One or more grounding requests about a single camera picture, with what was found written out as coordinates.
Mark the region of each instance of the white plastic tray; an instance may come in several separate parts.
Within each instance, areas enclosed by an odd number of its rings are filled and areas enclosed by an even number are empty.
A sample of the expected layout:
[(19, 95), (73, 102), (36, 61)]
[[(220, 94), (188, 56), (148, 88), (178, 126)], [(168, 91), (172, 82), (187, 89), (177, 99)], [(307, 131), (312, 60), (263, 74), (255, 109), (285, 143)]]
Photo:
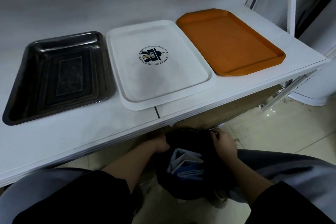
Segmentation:
[(106, 40), (121, 102), (128, 109), (168, 103), (216, 83), (211, 67), (172, 21), (115, 28)]

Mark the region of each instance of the logo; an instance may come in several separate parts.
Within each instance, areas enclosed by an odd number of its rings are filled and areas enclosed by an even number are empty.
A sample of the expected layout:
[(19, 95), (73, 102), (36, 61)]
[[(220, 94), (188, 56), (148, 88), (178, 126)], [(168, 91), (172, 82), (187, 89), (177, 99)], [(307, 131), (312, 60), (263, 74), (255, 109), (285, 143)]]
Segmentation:
[(148, 46), (139, 52), (139, 58), (145, 64), (158, 65), (168, 59), (168, 52), (160, 46)]

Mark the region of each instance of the tile floor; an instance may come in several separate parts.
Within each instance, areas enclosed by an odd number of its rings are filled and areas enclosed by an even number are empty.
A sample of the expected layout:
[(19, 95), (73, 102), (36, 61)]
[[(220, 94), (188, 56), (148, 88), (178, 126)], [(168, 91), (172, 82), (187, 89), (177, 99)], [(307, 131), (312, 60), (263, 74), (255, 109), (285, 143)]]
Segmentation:
[[(285, 98), (265, 113), (256, 107), (221, 128), (236, 140), (239, 148), (310, 155), (336, 165), (336, 95), (323, 107)], [(126, 153), (136, 141), (120, 143), (62, 166), (100, 169)], [(161, 188), (155, 178), (152, 183), (133, 224), (239, 224), (250, 213), (248, 205), (234, 201), (228, 201), (224, 209), (215, 209), (204, 199), (179, 201)]]

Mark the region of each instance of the person's right hand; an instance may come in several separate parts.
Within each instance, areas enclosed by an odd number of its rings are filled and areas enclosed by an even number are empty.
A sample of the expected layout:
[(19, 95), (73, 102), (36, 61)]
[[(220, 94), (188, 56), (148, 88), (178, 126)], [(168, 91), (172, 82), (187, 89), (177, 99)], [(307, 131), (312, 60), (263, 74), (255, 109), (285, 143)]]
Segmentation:
[(210, 134), (216, 152), (224, 162), (232, 158), (237, 158), (236, 142), (228, 134), (219, 128), (214, 128), (210, 131)]

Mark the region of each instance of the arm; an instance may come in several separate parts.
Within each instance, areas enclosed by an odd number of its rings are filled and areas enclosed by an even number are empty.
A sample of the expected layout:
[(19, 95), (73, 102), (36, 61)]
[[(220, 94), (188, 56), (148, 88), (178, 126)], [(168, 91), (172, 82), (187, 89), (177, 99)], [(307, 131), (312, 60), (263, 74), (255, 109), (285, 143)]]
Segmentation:
[(170, 148), (165, 135), (146, 141), (112, 162), (103, 171), (115, 178), (125, 179), (130, 192), (133, 192), (147, 162), (154, 153), (164, 152)]
[(258, 175), (238, 159), (236, 143), (228, 134), (225, 134), (219, 128), (214, 128), (210, 133), (218, 156), (232, 171), (251, 207), (257, 197), (267, 188), (271, 187), (273, 183)]

